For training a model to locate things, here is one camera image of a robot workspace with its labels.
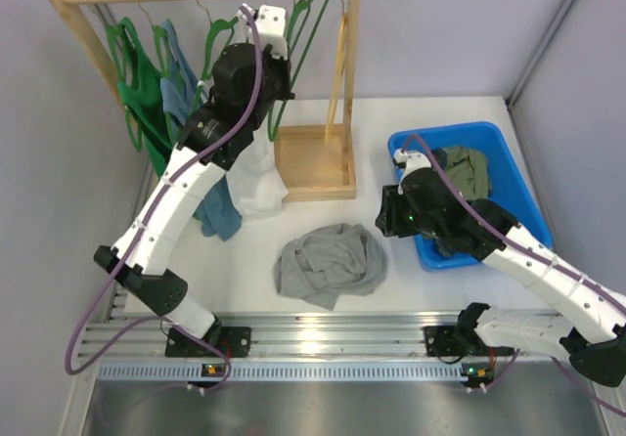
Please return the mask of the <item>yellow hanger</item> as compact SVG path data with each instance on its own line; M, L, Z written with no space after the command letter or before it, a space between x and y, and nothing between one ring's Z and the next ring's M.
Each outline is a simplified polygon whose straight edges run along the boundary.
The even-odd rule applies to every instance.
M341 17L339 22L336 56L335 56L335 70L332 81L331 95L329 98L329 105L326 115L326 124L324 131L324 143L327 146L330 143L333 127L335 125L336 110L338 106L338 100L340 97L340 88L343 81L345 70L345 48L347 39L347 26L348 15L346 13L345 0L341 2Z

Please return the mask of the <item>grey tank top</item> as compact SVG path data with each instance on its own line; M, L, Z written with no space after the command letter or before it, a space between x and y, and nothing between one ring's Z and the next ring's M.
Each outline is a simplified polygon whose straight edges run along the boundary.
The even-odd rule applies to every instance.
M334 224L289 241L273 267L276 292L332 311L342 295L367 296L385 281L387 256L360 224Z

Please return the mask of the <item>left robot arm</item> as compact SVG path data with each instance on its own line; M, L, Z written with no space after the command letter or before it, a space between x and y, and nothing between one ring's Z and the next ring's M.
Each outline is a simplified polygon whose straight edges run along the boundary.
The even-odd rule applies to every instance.
M138 219L94 255L154 315L182 328L201 355L220 346L221 323L169 270L169 257L204 197L253 142L269 109L293 98L290 73L289 53L271 45L226 47L213 66L208 100L189 115Z

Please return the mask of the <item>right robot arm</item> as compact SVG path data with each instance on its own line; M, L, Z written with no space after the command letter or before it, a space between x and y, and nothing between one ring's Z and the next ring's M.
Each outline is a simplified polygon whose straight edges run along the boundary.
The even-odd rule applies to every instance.
M556 310L544 316L472 303L455 325L466 353L516 348L567 360L603 386L622 383L624 297L569 266L499 204L454 196L434 169L420 168L382 188L375 225L387 237L428 235L508 275Z

